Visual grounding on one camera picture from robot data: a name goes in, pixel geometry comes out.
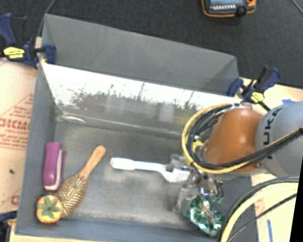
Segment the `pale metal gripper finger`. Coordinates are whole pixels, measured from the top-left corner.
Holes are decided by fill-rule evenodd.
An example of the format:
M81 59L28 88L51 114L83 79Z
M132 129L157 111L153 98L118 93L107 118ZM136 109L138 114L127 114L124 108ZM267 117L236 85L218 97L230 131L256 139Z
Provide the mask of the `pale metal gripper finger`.
M189 208L197 207L197 204L199 202L199 188L191 188L190 189L190 202L189 202Z
M177 204L177 208L180 212L185 213L187 211L189 197L189 190L187 188L181 188Z

